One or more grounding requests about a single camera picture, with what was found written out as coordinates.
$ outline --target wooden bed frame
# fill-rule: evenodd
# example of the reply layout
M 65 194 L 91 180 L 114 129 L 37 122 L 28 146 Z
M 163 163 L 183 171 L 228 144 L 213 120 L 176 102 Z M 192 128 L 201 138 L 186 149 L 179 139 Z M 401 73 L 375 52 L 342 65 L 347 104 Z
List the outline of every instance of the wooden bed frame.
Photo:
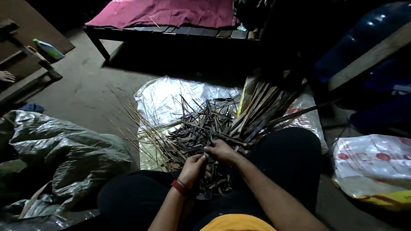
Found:
M 255 32 L 241 31 L 241 30 L 217 30 L 206 28 L 194 28 L 194 27 L 135 27 L 135 28 L 104 28 L 84 26 L 84 32 L 90 38 L 91 42 L 96 46 L 101 55 L 103 55 L 106 62 L 110 60 L 110 54 L 107 52 L 100 39 L 113 40 L 113 41 L 138 41 L 139 38 L 144 36 L 146 39 L 159 37 L 161 39 L 173 38 L 190 38 L 199 39 L 204 42 L 210 42 L 211 39 L 224 38 L 231 39 L 235 43 L 252 43 L 257 47 L 258 39 L 256 39 Z

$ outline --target person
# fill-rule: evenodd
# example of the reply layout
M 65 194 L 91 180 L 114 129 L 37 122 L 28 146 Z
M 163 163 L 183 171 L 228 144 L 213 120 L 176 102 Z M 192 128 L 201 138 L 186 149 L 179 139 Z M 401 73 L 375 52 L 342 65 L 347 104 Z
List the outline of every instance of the person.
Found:
M 10 72 L 0 71 L 0 81 L 15 83 L 16 77 L 14 77 L 14 75 Z
M 229 165 L 233 192 L 197 209 L 204 201 L 195 200 L 186 211 L 184 190 L 194 187 L 207 163 L 207 155 L 199 154 L 187 159 L 176 181 L 170 173 L 148 170 L 112 179 L 97 197 L 101 214 L 118 230 L 327 230 L 312 214 L 321 173 L 314 133 L 295 127 L 269 133 L 247 157 L 222 140 L 213 145 L 204 150 Z

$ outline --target black pants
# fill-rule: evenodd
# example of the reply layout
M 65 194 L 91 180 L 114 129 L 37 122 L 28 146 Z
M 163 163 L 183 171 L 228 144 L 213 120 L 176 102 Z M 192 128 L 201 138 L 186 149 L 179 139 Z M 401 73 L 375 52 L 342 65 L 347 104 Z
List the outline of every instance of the black pants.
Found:
M 314 212 L 321 172 L 318 138 L 303 128 L 286 128 L 268 134 L 248 159 L 267 177 Z M 223 214 L 249 214 L 271 224 L 240 175 L 229 169 L 234 192 L 205 205 L 196 201 L 185 229 L 200 230 Z M 174 177 L 165 172 L 140 170 L 119 176 L 100 191 L 97 204 L 113 228 L 147 230 L 159 211 Z

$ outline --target bracelet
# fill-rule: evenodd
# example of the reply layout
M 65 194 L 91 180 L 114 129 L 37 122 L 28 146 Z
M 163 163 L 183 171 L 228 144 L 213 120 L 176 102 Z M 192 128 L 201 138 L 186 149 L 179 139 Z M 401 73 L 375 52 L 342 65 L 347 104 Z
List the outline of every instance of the bracelet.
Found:
M 178 181 L 178 182 L 180 182 L 180 183 L 181 183 L 184 187 L 186 187 L 186 188 L 187 188 L 187 185 L 185 185 L 185 183 L 184 183 L 184 182 L 182 182 L 182 181 L 180 180 L 180 178 L 178 178 L 178 177 L 177 177 L 177 181 Z
M 171 186 L 173 186 L 177 191 L 179 191 L 183 196 L 186 196 L 187 194 L 187 187 L 183 186 L 180 184 L 177 180 L 174 180 L 171 183 Z

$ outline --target bundle of sticks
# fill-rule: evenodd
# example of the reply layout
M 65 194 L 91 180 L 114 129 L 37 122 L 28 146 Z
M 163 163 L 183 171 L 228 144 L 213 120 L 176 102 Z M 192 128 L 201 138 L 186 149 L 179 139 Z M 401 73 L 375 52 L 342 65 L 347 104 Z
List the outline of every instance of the bundle of sticks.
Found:
M 178 100 L 182 107 L 181 118 L 178 120 L 180 126 L 167 134 L 150 124 L 132 105 L 125 104 L 129 117 L 143 130 L 148 143 L 155 147 L 161 160 L 143 146 L 139 147 L 139 139 L 130 130 L 133 134 L 131 138 L 124 133 L 123 135 L 137 149 L 154 160 L 159 168 L 165 167 L 167 171 L 173 172 L 182 169 L 188 157 L 203 154 L 204 146 L 212 146 L 214 139 L 222 139 L 235 151 L 246 155 L 262 129 L 301 115 L 294 113 L 282 117 L 297 96 L 297 92 L 288 92 L 260 81 L 248 106 L 238 118 L 238 102 L 232 98 L 210 99 L 203 104 L 194 101 L 198 106 L 198 109 L 194 109 L 181 96 Z M 202 197 L 210 199 L 232 190 L 227 166 L 209 157 L 207 170 L 208 177 L 201 177 L 199 180 Z
M 230 127 L 230 136 L 244 139 L 249 143 L 265 128 L 279 123 L 299 92 L 288 92 L 270 83 L 259 81 L 248 106 Z

